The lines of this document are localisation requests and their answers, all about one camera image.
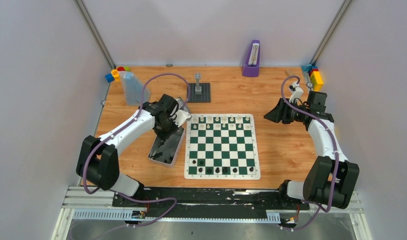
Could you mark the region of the metal tin with black pieces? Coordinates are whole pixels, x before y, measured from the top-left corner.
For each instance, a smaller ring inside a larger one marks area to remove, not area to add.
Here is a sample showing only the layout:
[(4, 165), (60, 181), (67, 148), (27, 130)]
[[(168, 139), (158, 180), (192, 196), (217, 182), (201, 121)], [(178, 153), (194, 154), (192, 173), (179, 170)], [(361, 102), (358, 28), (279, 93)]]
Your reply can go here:
[(180, 153), (184, 137), (185, 129), (183, 127), (180, 127), (166, 140), (161, 140), (156, 136), (147, 158), (154, 164), (173, 168)]

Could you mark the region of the green white chess mat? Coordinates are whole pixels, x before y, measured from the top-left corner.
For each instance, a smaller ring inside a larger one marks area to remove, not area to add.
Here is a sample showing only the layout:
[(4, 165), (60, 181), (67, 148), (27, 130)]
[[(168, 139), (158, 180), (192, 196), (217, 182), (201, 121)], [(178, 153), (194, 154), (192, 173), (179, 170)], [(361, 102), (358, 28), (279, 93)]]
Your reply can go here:
[[(249, 113), (192, 114), (186, 127), (184, 177), (199, 180), (259, 180), (261, 168), (254, 116)], [(223, 167), (228, 167), (223, 174)], [(254, 167), (255, 174), (248, 174)], [(198, 174), (198, 168), (204, 168)], [(206, 173), (212, 168), (212, 174)]]

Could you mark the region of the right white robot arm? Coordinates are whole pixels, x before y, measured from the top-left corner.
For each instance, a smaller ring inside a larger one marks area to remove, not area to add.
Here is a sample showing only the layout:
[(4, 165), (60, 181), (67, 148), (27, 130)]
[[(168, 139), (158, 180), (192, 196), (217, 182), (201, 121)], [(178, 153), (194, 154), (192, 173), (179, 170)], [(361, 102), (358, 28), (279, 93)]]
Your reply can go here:
[(274, 123), (303, 123), (311, 136), (317, 158), (303, 182), (285, 180), (279, 187), (277, 202), (289, 209), (297, 200), (346, 209), (352, 198), (360, 169), (343, 154), (334, 132), (334, 118), (326, 112), (327, 94), (310, 91), (299, 105), (280, 98), (275, 108), (264, 115)]

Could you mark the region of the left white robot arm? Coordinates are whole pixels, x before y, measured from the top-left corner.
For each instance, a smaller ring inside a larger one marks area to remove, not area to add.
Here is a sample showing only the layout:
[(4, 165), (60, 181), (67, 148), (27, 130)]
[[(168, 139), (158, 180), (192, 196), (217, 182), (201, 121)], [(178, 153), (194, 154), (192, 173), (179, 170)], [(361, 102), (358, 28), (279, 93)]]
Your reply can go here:
[(144, 133), (153, 130), (160, 140), (167, 140), (191, 114), (179, 102), (164, 94), (159, 101), (144, 102), (138, 110), (113, 130), (99, 136), (87, 136), (80, 149), (76, 174), (104, 191), (125, 195), (133, 207), (145, 200), (144, 186), (120, 172), (119, 156)]

